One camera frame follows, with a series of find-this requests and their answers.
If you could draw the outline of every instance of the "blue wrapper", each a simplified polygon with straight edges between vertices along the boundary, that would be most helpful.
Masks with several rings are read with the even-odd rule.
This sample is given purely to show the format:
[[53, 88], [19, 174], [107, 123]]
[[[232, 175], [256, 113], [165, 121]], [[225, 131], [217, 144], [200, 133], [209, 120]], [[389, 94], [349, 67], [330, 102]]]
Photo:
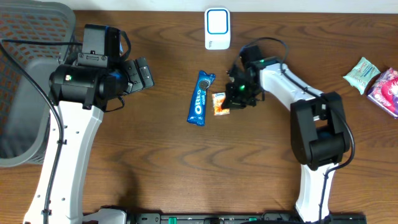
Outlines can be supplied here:
[[187, 121], [197, 126], [205, 125], [206, 116], [206, 91], [216, 79], [215, 74], [199, 71], [197, 85], [192, 94], [191, 107]]

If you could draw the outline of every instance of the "gray plastic basket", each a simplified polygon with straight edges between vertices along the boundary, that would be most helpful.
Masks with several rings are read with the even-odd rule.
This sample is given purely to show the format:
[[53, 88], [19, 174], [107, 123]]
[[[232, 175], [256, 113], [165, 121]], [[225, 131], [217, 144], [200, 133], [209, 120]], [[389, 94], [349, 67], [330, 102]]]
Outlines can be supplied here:
[[[75, 15], [64, 4], [0, 1], [0, 39], [75, 41]], [[30, 76], [49, 92], [49, 76], [74, 49], [3, 43]], [[34, 87], [0, 53], [0, 167], [41, 164], [49, 134], [49, 108]]]

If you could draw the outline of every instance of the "white wall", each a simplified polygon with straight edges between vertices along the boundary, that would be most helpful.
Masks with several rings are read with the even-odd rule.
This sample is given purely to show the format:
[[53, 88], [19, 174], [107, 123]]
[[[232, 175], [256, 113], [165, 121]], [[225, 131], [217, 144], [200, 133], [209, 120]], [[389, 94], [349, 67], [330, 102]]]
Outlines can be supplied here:
[[128, 11], [204, 11], [224, 6], [231, 12], [398, 13], [398, 0], [39, 0], [72, 9]]

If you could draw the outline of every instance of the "small snack packet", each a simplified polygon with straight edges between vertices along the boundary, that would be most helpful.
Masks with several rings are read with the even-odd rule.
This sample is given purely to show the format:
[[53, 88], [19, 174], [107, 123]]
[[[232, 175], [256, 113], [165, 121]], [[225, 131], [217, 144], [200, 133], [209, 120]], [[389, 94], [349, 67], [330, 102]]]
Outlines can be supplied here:
[[215, 74], [199, 71], [197, 85], [192, 94], [191, 106], [187, 121], [197, 126], [205, 125], [206, 116], [206, 91], [216, 79]]
[[376, 80], [368, 98], [398, 119], [398, 72], [390, 68]]
[[358, 64], [343, 78], [363, 95], [369, 82], [379, 73], [380, 71], [376, 66], [362, 57]]
[[213, 97], [213, 107], [214, 107], [214, 115], [225, 115], [229, 114], [229, 109], [222, 109], [221, 105], [225, 100], [225, 93], [214, 93]]

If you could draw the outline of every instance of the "wooden table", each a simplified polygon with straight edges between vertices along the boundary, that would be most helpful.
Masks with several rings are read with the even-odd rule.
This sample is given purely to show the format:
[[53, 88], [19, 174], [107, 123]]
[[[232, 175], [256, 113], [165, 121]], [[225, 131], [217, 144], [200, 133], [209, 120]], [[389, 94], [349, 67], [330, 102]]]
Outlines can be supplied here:
[[[291, 210], [300, 165], [290, 148], [289, 112], [275, 97], [217, 117], [208, 102], [205, 127], [186, 122], [198, 71], [215, 73], [211, 91], [224, 91], [238, 49], [269, 36], [288, 43], [287, 64], [296, 75], [343, 97], [357, 151], [335, 174], [330, 210], [363, 212], [369, 223], [398, 219], [398, 121], [342, 78], [361, 57], [380, 71], [398, 68], [397, 15], [232, 13], [231, 47], [209, 51], [202, 12], [75, 13], [79, 37], [87, 23], [125, 30], [131, 58], [145, 56], [156, 82], [104, 116], [88, 165], [85, 212], [110, 204], [164, 213]], [[273, 42], [262, 49], [266, 56], [283, 52]], [[22, 222], [40, 171], [32, 165], [0, 170], [1, 223]]]

